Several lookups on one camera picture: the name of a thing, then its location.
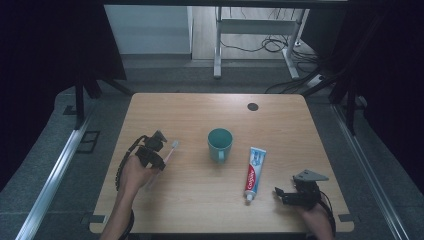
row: metal rail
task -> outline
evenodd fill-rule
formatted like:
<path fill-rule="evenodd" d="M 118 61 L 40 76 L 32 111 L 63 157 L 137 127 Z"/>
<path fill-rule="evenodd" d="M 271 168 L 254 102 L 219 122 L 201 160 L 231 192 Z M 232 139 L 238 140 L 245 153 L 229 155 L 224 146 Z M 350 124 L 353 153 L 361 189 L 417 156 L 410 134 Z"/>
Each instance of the metal rail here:
<path fill-rule="evenodd" d="M 50 176 L 44 184 L 43 189 L 38 195 L 37 200 L 32 206 L 32 209 L 27 219 L 25 220 L 25 223 L 22 225 L 22 228 L 19 231 L 16 239 L 29 240 L 35 237 L 35 234 L 37 233 L 38 228 L 40 227 L 41 222 L 43 221 L 43 218 L 50 207 L 50 203 L 52 202 L 56 191 L 59 188 L 60 182 L 65 175 L 66 169 L 68 168 L 68 165 L 78 148 L 84 132 L 87 129 L 91 116 L 94 112 L 94 108 L 94 106 L 89 108 L 87 117 L 85 118 L 81 127 L 78 130 L 72 131 L 68 142 L 63 148 L 62 153 L 60 154 L 52 172 L 50 173 Z"/>
<path fill-rule="evenodd" d="M 357 138 L 353 136 L 347 128 L 344 121 L 343 113 L 336 105 L 332 105 L 332 108 L 337 116 L 340 128 L 342 129 L 343 134 L 345 135 L 350 147 L 352 148 L 352 152 L 355 155 L 355 159 L 357 160 L 362 170 L 365 180 L 367 181 L 371 192 L 373 193 L 374 198 L 378 206 L 380 207 L 384 218 L 387 221 L 387 225 L 392 231 L 394 238 L 399 240 L 409 239 L 399 215 L 397 214 L 392 202 L 390 201 L 389 197 L 386 195 L 383 187 L 378 181 L 378 178 L 375 175 L 375 172 L 372 169 L 372 166 L 370 165 L 367 156 L 362 151 L 361 145 L 359 144 Z"/>

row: teal mug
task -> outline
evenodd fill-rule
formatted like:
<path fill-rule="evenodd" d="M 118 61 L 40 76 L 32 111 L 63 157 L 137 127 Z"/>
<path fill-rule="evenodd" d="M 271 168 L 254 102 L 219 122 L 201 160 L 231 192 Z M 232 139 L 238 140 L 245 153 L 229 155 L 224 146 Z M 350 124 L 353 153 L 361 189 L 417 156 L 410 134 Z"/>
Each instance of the teal mug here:
<path fill-rule="evenodd" d="M 208 134 L 209 154 L 211 159 L 224 163 L 230 154 L 233 135 L 224 128 L 215 128 Z"/>

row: small black dot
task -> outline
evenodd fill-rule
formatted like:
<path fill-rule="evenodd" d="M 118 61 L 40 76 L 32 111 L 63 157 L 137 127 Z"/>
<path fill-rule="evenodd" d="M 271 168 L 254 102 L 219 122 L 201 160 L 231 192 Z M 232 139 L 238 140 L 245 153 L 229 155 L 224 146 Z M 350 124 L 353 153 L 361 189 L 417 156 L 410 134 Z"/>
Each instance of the small black dot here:
<path fill-rule="evenodd" d="M 259 106 L 258 106 L 258 104 L 256 104 L 256 103 L 249 103 L 249 104 L 247 104 L 247 108 L 248 108 L 250 111 L 256 111 L 256 110 L 258 110 L 258 109 L 259 109 Z"/>

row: colgate logo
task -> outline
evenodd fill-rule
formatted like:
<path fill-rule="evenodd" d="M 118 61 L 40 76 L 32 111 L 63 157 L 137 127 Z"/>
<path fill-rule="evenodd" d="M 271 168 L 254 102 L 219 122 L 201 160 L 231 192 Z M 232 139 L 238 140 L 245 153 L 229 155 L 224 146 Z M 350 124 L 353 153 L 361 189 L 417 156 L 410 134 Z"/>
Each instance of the colgate logo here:
<path fill-rule="evenodd" d="M 247 184 L 246 184 L 246 190 L 252 190 L 255 186 L 255 169 L 252 167 L 252 165 L 249 165 L 249 173 L 247 174 Z"/>

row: human arm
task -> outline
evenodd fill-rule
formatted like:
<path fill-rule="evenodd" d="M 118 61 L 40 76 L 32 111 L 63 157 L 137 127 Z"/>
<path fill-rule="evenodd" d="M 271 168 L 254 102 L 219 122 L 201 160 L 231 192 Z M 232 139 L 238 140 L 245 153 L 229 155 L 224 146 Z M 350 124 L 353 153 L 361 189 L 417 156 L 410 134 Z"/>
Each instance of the human arm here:
<path fill-rule="evenodd" d="M 128 226 L 138 190 L 158 172 L 158 169 L 144 168 L 137 156 L 128 158 L 121 173 L 120 187 L 112 213 L 100 236 L 101 240 L 119 239 Z"/>

